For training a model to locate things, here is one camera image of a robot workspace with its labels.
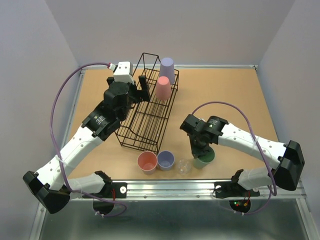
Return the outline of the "black wire dish rack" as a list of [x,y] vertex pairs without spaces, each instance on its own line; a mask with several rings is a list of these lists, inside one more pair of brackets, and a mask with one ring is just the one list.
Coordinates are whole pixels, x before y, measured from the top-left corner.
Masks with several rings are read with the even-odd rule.
[[156,84],[160,74],[161,59],[153,53],[143,52],[134,65],[133,78],[139,90],[142,89],[139,76],[146,78],[150,101],[134,104],[125,121],[115,132],[122,147],[138,151],[160,151],[171,110],[179,89],[179,70],[174,70],[175,82],[170,87],[170,97],[159,100],[156,97]]

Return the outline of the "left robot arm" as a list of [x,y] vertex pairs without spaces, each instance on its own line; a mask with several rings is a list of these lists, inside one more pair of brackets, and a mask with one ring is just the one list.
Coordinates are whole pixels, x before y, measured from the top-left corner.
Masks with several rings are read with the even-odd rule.
[[112,194],[112,180],[103,171],[89,176],[68,179],[70,173],[96,147],[118,130],[134,104],[151,99],[147,79],[138,77],[141,88],[135,82],[125,83],[108,77],[108,89],[103,100],[84,119],[74,136],[57,154],[37,171],[27,171],[22,177],[35,198],[55,214],[74,198],[87,196],[102,200]]

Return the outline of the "pink cup back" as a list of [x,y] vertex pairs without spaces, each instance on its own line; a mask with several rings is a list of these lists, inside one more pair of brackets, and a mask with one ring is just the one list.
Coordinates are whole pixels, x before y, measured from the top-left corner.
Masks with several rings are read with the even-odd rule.
[[155,96],[161,101],[168,100],[171,96],[170,80],[166,76],[160,76],[155,86]]

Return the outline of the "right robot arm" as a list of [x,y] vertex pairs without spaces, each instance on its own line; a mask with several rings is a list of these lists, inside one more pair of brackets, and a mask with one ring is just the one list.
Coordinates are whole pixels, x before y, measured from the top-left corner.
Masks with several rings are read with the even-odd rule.
[[233,196],[272,185],[287,191],[297,189],[305,166],[298,142],[290,140],[289,143],[282,143],[253,136],[217,116],[204,121],[189,114],[180,129],[187,133],[191,153],[195,158],[209,156],[213,151],[210,145],[216,144],[238,150],[268,164],[252,170],[238,170],[231,177],[230,184],[224,187]]

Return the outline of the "green cup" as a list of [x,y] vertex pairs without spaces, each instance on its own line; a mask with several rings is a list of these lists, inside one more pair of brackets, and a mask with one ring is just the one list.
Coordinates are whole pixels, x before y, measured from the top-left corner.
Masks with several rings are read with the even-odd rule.
[[202,156],[196,156],[193,159],[193,166],[196,169],[203,169],[215,159],[215,151],[209,147],[208,151]]

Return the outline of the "large purple cup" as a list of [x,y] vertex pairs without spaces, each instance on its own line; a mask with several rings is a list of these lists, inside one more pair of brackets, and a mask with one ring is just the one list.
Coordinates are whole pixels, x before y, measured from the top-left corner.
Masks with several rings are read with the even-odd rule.
[[164,57],[160,61],[159,77],[167,77],[171,85],[175,83],[175,68],[172,58]]

